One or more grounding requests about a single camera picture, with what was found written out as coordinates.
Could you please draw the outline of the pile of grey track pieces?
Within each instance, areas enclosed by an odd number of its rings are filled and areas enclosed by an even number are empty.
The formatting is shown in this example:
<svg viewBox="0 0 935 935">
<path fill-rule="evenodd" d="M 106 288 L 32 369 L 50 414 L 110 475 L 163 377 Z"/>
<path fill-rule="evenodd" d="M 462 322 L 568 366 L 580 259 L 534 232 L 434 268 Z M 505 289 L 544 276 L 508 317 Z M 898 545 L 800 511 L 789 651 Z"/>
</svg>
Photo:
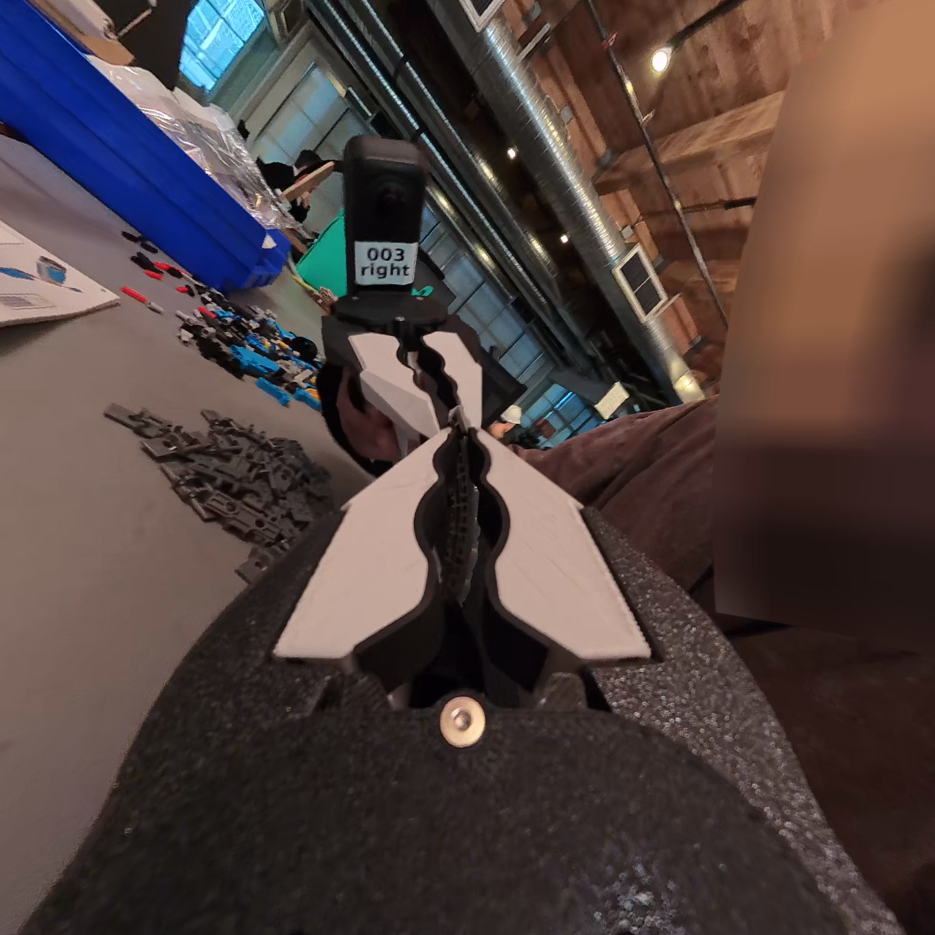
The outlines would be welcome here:
<svg viewBox="0 0 935 935">
<path fill-rule="evenodd" d="M 253 583 L 335 507 L 329 472 L 291 438 L 271 437 L 215 411 L 189 431 L 155 413 L 111 404 L 104 416 L 129 429 L 171 489 L 204 522 L 251 546 L 237 575 Z"/>
</svg>

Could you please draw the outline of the silver ventilation duct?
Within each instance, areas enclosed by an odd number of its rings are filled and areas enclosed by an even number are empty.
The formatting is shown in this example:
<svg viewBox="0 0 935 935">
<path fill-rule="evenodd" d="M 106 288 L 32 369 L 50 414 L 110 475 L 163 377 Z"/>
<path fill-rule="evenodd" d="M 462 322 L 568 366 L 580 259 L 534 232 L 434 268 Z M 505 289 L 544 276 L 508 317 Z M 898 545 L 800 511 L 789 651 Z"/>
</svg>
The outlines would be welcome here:
<svg viewBox="0 0 935 935">
<path fill-rule="evenodd" d="M 497 122 L 508 134 L 578 251 L 624 332 L 671 403 L 705 395 L 663 325 L 644 320 L 615 276 L 625 241 L 571 144 L 565 124 L 529 66 L 521 60 L 506 19 L 497 14 L 476 32 L 460 2 L 429 1 Z"/>
</svg>

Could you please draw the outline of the heap of blue black bricks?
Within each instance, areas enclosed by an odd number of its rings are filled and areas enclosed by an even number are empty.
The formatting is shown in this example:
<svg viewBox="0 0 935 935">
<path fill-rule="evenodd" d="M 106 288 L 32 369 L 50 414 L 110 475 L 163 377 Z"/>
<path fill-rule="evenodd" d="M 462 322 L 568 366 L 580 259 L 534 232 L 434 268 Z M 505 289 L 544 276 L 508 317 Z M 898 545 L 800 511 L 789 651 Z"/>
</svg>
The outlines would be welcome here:
<svg viewBox="0 0 935 935">
<path fill-rule="evenodd" d="M 313 340 L 286 330 L 273 312 L 236 305 L 207 287 L 189 283 L 175 290 L 194 303 L 177 312 L 181 343 L 229 375 L 253 380 L 282 406 L 298 402 L 322 410 L 323 358 Z"/>
</svg>

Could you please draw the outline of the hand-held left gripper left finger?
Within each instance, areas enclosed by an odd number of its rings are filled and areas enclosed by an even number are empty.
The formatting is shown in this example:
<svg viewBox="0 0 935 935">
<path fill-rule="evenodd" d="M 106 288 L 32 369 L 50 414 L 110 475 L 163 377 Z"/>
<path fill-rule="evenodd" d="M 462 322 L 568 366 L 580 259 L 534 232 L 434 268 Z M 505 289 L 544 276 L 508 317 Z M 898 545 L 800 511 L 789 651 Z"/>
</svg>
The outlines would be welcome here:
<svg viewBox="0 0 935 935">
<path fill-rule="evenodd" d="M 414 611 L 429 561 L 416 510 L 438 481 L 434 458 L 450 438 L 429 438 L 342 509 L 337 530 L 286 624 L 274 656 L 348 661 L 366 640 Z"/>
</svg>

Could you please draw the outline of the clear plastic bags bundle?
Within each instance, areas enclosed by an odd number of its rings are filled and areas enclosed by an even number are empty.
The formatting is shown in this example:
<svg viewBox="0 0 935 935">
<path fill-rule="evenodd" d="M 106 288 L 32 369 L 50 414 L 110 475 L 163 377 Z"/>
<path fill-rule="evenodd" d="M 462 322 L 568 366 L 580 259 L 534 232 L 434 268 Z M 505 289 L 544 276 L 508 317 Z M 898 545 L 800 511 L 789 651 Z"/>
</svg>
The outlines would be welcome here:
<svg viewBox="0 0 935 935">
<path fill-rule="evenodd" d="M 299 232 L 225 111 L 204 107 L 183 91 L 170 91 L 145 69 L 109 64 L 91 54 L 87 60 L 263 228 Z"/>
</svg>

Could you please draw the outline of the building instruction booklet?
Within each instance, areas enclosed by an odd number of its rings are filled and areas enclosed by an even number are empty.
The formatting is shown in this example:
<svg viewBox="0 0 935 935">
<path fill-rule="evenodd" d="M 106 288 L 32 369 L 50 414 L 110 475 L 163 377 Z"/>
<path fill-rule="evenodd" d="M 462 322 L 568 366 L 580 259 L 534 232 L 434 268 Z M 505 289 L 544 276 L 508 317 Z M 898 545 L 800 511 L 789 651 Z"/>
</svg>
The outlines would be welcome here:
<svg viewBox="0 0 935 935">
<path fill-rule="evenodd" d="M 64 321 L 116 307 L 120 298 L 1 223 L 1 327 Z"/>
</svg>

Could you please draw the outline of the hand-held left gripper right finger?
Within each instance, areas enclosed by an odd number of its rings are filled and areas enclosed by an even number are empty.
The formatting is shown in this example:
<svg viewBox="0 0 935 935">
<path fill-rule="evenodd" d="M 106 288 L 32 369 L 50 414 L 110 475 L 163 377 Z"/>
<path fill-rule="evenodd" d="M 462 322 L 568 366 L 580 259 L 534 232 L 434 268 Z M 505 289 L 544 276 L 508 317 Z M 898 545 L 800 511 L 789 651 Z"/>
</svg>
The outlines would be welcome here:
<svg viewBox="0 0 935 935">
<path fill-rule="evenodd" d="M 497 615 L 544 648 L 555 668 L 650 659 L 582 505 L 484 431 L 476 441 L 482 488 L 502 520 L 489 591 Z"/>
</svg>

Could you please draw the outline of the black panel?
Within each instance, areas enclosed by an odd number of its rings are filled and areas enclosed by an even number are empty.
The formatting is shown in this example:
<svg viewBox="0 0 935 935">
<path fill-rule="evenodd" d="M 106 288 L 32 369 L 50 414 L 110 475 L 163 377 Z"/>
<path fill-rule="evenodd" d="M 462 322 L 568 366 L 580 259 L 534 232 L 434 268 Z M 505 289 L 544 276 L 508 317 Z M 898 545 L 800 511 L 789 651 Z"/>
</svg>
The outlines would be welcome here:
<svg viewBox="0 0 935 935">
<path fill-rule="evenodd" d="M 147 1 L 95 1 L 121 31 L 150 8 Z M 196 1 L 157 1 L 150 15 L 119 41 L 134 64 L 173 91 L 180 75 L 181 52 L 189 15 Z"/>
</svg>

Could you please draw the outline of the person's right hand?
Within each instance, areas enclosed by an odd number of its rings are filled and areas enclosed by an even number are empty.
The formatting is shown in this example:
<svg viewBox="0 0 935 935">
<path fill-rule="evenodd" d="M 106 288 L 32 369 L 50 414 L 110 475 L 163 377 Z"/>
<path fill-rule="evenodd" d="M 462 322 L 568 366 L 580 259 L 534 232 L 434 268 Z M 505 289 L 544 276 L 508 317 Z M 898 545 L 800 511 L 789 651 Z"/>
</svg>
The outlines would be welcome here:
<svg viewBox="0 0 935 935">
<path fill-rule="evenodd" d="M 380 477 L 402 458 L 395 426 L 367 402 L 359 409 L 341 390 L 337 413 L 349 452 L 372 477 Z"/>
</svg>

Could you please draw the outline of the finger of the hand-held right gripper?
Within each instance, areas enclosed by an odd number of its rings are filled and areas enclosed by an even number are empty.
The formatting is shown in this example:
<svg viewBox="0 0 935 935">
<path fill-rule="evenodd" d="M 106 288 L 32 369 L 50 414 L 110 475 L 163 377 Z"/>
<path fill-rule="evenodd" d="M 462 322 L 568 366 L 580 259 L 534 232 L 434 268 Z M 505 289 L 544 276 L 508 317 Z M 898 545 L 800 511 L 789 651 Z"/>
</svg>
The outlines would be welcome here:
<svg viewBox="0 0 935 935">
<path fill-rule="evenodd" d="M 390 419 L 400 454 L 409 454 L 440 431 L 432 397 L 420 387 L 416 373 L 400 360 L 397 337 L 360 333 L 349 337 L 359 366 L 365 400 Z"/>
<path fill-rule="evenodd" d="M 465 429 L 481 429 L 483 369 L 460 333 L 434 331 L 427 335 L 430 370 L 446 419 Z"/>
</svg>

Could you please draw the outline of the blue plastic bin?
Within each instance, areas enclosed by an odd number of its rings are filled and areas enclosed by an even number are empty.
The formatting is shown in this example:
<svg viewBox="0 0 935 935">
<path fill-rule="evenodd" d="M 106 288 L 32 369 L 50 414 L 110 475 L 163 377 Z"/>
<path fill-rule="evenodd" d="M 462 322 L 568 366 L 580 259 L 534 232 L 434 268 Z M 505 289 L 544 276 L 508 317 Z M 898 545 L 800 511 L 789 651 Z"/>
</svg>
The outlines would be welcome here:
<svg viewBox="0 0 935 935">
<path fill-rule="evenodd" d="M 290 243 L 173 142 L 30 2 L 1 3 L 1 119 L 204 284 L 272 283 Z"/>
</svg>

